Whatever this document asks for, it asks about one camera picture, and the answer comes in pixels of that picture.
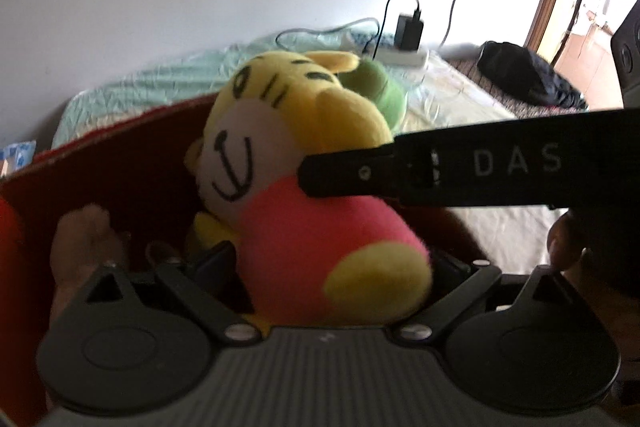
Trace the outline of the green patterned bed sheet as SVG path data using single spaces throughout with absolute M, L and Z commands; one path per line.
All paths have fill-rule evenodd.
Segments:
M 186 151 L 206 202 L 198 231 L 236 228 L 256 197 L 293 176 L 307 155 L 377 147 L 410 132 L 514 119 L 514 114 L 430 55 L 423 68 L 385 66 L 407 93 L 390 130 L 380 111 L 338 80 L 360 56 L 332 38 L 295 38 L 283 48 L 262 39 L 132 72 L 74 96 L 54 149 L 152 109 L 216 94 L 202 134 Z

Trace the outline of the black bag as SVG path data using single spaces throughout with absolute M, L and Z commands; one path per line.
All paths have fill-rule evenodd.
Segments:
M 510 42 L 486 41 L 477 69 L 507 95 L 533 106 L 585 110 L 582 92 L 537 53 Z

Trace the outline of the green plush toy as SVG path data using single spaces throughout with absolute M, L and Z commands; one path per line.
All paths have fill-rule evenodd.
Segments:
M 341 72 L 337 77 L 344 88 L 369 100 L 383 115 L 390 130 L 397 129 L 406 113 L 407 93 L 382 64 L 363 57 L 356 69 Z

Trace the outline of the red cardboard box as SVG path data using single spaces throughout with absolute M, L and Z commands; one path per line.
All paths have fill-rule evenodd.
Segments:
M 1 410 L 32 426 L 44 415 L 36 351 L 52 300 L 49 251 L 58 219 L 99 204 L 128 232 L 184 243 L 195 184 L 183 165 L 213 95 L 150 110 L 49 150 L 1 183 Z

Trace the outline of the yellow tiger plush toy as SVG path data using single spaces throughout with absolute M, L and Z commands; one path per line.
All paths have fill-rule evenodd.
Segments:
M 230 242 L 258 329 L 274 326 L 378 325 L 419 308 L 433 271 L 424 243 L 392 207 L 373 196 L 315 198 L 297 170 L 258 195 L 240 224 L 221 234 L 198 231 L 210 248 Z

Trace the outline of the white power strip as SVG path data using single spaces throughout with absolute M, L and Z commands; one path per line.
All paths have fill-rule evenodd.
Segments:
M 382 38 L 378 52 L 374 52 L 375 43 L 376 37 L 373 34 L 347 31 L 342 37 L 341 49 L 369 57 L 371 60 L 379 61 L 388 66 L 408 68 L 423 68 L 430 57 L 430 52 L 424 48 L 419 48 L 416 51 L 396 49 L 393 46 L 393 39 L 389 36 Z

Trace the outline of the black power adapter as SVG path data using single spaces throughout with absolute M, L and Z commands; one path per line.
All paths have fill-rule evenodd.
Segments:
M 415 9 L 412 15 L 399 15 L 394 35 L 394 47 L 401 51 L 416 52 L 420 46 L 423 27 L 420 9 Z

